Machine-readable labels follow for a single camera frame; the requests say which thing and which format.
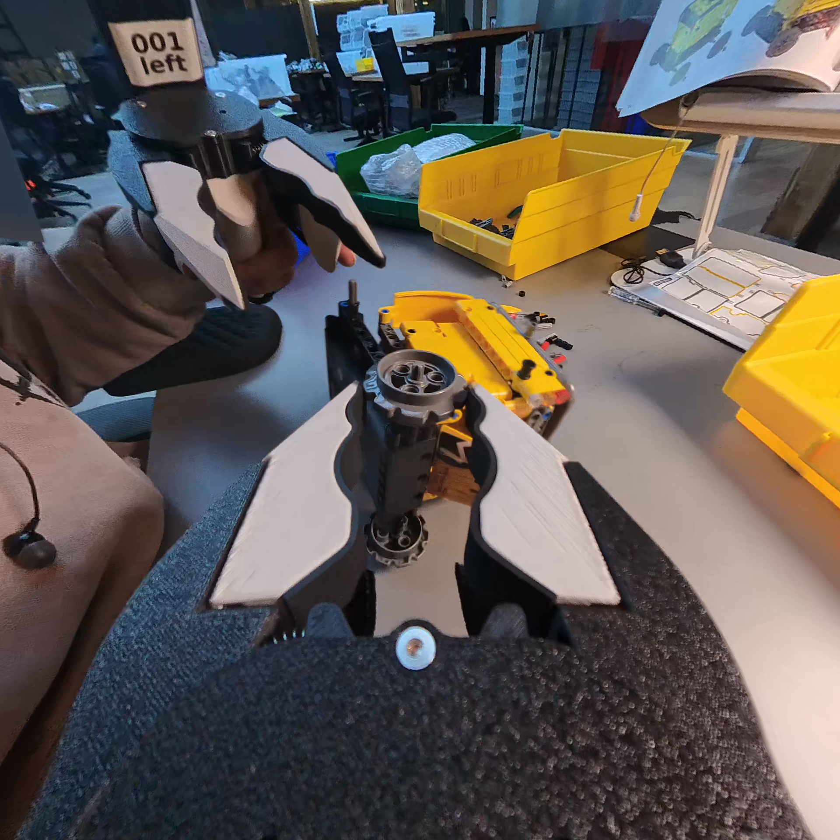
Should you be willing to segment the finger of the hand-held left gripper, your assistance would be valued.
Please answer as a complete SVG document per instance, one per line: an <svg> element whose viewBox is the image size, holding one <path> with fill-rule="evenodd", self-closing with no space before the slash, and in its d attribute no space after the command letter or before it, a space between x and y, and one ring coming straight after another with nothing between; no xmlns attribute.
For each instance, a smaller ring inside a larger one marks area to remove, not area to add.
<svg viewBox="0 0 840 840"><path fill-rule="evenodd" d="M332 168L289 138L269 141L259 160L278 215L322 269L336 269L342 246L376 268L385 267L371 227Z"/></svg>
<svg viewBox="0 0 840 840"><path fill-rule="evenodd" d="M233 264L216 240L214 219L198 201L204 184L200 172L173 161L145 162L141 171L154 205L154 223L176 264L189 269L216 298L246 309Z"/></svg>

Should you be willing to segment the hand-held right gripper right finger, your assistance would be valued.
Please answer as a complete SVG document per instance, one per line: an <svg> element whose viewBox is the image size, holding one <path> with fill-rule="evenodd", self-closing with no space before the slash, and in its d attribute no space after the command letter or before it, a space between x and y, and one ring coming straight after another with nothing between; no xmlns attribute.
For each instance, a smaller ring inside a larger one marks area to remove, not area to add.
<svg viewBox="0 0 840 840"><path fill-rule="evenodd" d="M465 419L478 487L459 568L470 621L506 603L529 625L551 625L566 606L620 606L561 454L481 385L469 388Z"/></svg>

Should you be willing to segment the yellow toy brick vehicle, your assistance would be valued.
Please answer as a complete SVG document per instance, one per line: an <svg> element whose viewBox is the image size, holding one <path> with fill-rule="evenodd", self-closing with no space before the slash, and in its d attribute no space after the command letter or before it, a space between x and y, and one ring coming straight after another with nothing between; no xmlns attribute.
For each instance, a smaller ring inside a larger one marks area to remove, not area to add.
<svg viewBox="0 0 840 840"><path fill-rule="evenodd" d="M395 294L379 310L378 337L360 310L355 281L336 314L324 320L329 395L364 383L372 366L399 350L444 356L469 385L481 385L524 423L550 438L573 402L562 367L525 338L518 308L457 292L415 290ZM409 427L387 421L369 403L365 444L371 470L364 478L377 521L386 529L422 505L448 499L470 506L478 487L467 459L472 437L465 403L437 425Z"/></svg>

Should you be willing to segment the person's left forearm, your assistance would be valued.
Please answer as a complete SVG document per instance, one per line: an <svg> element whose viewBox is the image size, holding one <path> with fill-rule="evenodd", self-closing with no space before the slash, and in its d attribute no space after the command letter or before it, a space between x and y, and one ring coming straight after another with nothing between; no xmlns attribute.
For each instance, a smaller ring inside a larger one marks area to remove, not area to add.
<svg viewBox="0 0 840 840"><path fill-rule="evenodd" d="M211 292L170 264L153 224L107 206L54 253L1 248L2 370L74 406L187 337Z"/></svg>

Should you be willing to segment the person's left hand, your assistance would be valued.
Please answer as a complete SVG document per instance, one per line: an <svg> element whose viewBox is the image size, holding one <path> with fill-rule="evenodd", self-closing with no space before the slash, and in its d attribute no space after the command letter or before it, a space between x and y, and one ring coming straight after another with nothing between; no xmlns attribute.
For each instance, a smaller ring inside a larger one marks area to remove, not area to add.
<svg viewBox="0 0 840 840"><path fill-rule="evenodd" d="M298 262L296 239L266 195L259 199L259 222L260 251L248 259L231 259L246 299L263 298L287 287Z"/></svg>

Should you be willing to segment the green plastic bin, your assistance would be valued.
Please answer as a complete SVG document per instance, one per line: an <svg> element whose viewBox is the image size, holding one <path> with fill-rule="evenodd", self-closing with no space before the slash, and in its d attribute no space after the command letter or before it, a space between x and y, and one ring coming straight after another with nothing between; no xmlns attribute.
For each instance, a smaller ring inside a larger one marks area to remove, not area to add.
<svg viewBox="0 0 840 840"><path fill-rule="evenodd" d="M417 199L381 196L366 192L360 176L360 168L374 154L395 151L402 144L414 146L444 133L462 133L474 140L476 146L468 151L472 152L519 140L522 136L522 126L518 124L434 123L430 129L410 130L336 154L334 163L337 173L368 222L407 230L420 229Z"/></svg>

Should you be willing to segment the clear storage box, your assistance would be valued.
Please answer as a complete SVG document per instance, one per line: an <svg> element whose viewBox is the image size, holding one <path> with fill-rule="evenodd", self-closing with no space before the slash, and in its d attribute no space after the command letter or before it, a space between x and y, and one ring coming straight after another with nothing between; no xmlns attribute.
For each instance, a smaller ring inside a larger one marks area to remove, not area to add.
<svg viewBox="0 0 840 840"><path fill-rule="evenodd" d="M204 76L209 90L233 92L253 103L293 96L284 54L220 60Z"/></svg>

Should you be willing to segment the clear plastic bag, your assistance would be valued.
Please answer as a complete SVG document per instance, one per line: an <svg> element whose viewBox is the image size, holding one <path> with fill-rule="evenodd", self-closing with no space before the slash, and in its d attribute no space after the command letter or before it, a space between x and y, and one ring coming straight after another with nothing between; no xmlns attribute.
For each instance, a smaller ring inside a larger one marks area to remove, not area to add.
<svg viewBox="0 0 840 840"><path fill-rule="evenodd" d="M404 143L396 150L374 154L360 168L367 193L417 199L424 163L415 147Z"/></svg>

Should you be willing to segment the black office chair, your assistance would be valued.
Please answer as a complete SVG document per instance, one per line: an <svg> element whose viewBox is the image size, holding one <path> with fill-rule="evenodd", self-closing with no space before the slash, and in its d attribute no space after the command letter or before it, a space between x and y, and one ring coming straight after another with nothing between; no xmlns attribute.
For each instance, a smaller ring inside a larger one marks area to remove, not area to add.
<svg viewBox="0 0 840 840"><path fill-rule="evenodd" d="M390 29L372 30L369 39L384 86L388 130L391 133L429 130L438 119L438 75L409 75Z"/></svg>
<svg viewBox="0 0 840 840"><path fill-rule="evenodd" d="M355 131L359 145L374 142L382 122L377 94L354 87L351 78L344 73L336 53L325 54L322 61L329 72L339 126Z"/></svg>

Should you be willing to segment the black textured pad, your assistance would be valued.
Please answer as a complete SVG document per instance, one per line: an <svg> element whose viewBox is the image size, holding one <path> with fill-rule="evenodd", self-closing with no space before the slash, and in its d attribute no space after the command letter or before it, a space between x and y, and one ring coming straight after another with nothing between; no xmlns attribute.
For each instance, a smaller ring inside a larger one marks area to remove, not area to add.
<svg viewBox="0 0 840 840"><path fill-rule="evenodd" d="M280 317L267 305L244 311L209 308L184 340L102 389L111 396L134 396L240 375L269 361L281 338Z"/></svg>

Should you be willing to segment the bubble wrap sheet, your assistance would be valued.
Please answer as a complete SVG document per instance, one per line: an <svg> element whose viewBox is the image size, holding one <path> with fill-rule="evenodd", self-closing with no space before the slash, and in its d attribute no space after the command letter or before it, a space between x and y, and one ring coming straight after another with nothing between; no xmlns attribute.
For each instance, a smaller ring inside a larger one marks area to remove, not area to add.
<svg viewBox="0 0 840 840"><path fill-rule="evenodd" d="M417 143L412 151L421 165L471 151L476 142L462 133L444 133Z"/></svg>

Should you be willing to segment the pile of small brick pins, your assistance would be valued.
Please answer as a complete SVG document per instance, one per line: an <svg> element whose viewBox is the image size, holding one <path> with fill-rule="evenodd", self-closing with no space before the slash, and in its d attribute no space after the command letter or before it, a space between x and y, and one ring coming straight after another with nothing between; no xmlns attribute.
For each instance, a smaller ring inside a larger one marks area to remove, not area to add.
<svg viewBox="0 0 840 840"><path fill-rule="evenodd" d="M562 367L565 364L573 344L562 339L556 332L554 316L540 310L520 311L516 313L515 320L525 338L538 347L554 365Z"/></svg>

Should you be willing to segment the wooden table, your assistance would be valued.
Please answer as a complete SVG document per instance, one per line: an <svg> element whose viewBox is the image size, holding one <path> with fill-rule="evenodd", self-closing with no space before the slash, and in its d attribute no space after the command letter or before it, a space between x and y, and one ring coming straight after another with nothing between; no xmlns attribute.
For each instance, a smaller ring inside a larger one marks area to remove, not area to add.
<svg viewBox="0 0 840 840"><path fill-rule="evenodd" d="M460 56L469 51L483 49L485 63L482 71L484 87L481 121L484 124L491 124L495 122L496 117L497 51L520 38L531 40L538 30L537 24L473 29L453 34L396 41L396 46L402 59L408 62L426 62L430 66L442 61L450 53Z"/></svg>

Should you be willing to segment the white printed sheet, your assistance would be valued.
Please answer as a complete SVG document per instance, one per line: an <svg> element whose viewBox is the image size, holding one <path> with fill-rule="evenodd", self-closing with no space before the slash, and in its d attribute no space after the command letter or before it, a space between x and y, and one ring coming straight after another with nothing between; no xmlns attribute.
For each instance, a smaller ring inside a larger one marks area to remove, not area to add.
<svg viewBox="0 0 840 840"><path fill-rule="evenodd" d="M744 249L710 248L677 269L645 266L635 294L740 351L749 350L793 295L820 276Z"/></svg>

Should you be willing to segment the instruction booklet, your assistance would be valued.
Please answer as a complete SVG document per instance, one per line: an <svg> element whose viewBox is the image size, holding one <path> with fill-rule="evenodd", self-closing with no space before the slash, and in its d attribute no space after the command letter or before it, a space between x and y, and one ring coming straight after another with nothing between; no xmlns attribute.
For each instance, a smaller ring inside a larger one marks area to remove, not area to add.
<svg viewBox="0 0 840 840"><path fill-rule="evenodd" d="M631 116L715 86L825 93L838 79L838 1L666 1L616 110Z"/></svg>

